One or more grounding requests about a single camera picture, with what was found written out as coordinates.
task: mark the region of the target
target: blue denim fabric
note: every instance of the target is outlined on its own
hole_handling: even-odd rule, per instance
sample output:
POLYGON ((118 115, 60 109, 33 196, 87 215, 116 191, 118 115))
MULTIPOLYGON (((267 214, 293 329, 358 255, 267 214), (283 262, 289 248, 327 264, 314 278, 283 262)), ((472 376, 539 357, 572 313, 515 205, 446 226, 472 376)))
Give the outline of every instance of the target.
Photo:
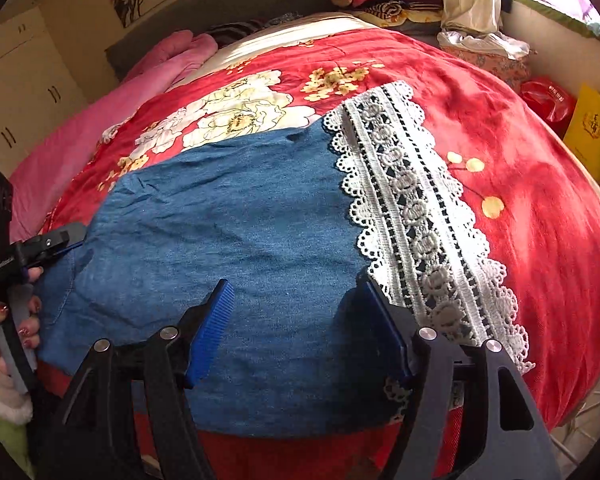
POLYGON ((386 423, 397 405, 348 301, 368 261, 330 139, 319 121, 125 175, 84 245, 40 280, 40 358, 73 373, 96 339, 144 340, 227 278, 235 310, 209 377, 188 393, 200 429, 290 437, 386 423))

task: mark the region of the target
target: pink blanket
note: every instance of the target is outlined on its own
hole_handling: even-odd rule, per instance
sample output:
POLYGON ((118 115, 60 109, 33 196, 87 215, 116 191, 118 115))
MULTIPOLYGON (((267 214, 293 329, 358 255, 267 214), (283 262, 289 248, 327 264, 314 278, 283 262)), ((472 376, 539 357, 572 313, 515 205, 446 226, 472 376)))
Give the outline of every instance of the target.
POLYGON ((72 178, 93 156, 104 130, 131 117, 144 102, 199 69, 218 50, 211 36, 202 34, 196 40, 194 48, 126 81, 69 119, 16 168, 10 177, 14 189, 12 242, 38 232, 72 178))

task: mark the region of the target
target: wall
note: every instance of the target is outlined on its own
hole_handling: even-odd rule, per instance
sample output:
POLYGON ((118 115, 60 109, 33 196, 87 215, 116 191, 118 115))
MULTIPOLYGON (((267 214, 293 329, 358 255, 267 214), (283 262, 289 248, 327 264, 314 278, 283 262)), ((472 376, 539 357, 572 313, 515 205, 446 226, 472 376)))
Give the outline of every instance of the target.
POLYGON ((109 0, 43 0, 46 28, 89 102, 113 90, 118 80, 104 50, 125 30, 109 0))
POLYGON ((547 75, 577 96, 582 83, 600 92, 600 42, 563 27, 520 2, 502 13, 504 33, 526 41, 537 54, 531 57, 534 75, 547 75))

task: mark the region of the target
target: bed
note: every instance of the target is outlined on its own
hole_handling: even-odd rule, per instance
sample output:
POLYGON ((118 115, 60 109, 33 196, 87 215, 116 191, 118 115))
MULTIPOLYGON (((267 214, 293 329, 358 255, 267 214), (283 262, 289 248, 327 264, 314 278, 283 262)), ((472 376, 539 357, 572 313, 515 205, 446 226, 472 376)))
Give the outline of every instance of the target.
MULTIPOLYGON (((445 214, 493 285, 502 323, 478 320, 469 339, 493 329, 547 427, 568 418, 600 377, 600 188, 503 82, 337 13, 226 47, 102 129, 44 221, 90 224, 38 286, 46 386, 62 394, 95 339, 142 340, 228 278, 242 307, 189 397, 218 478, 381 468, 407 393, 346 302, 368 266, 396 294, 342 126, 369 98, 425 139, 457 207, 445 214)), ((136 419, 154 454, 141 401, 136 419)), ((439 472, 460 420, 451 410, 439 472)))

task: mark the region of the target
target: cabinet handle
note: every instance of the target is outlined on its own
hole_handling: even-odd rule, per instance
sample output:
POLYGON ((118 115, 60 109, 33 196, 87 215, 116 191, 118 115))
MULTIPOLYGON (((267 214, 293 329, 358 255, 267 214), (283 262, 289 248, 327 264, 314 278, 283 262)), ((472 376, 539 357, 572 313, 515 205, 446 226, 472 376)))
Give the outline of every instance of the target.
POLYGON ((7 144, 9 145, 10 148, 12 148, 11 143, 9 142, 9 139, 7 139, 7 136, 4 134, 4 132, 0 132, 2 138, 7 142, 7 144))
POLYGON ((9 136, 11 137, 11 140, 13 141, 14 144, 16 144, 16 138, 13 136, 13 134, 11 133, 11 130, 8 129, 6 126, 4 127, 5 130, 7 130, 7 133, 9 134, 9 136))

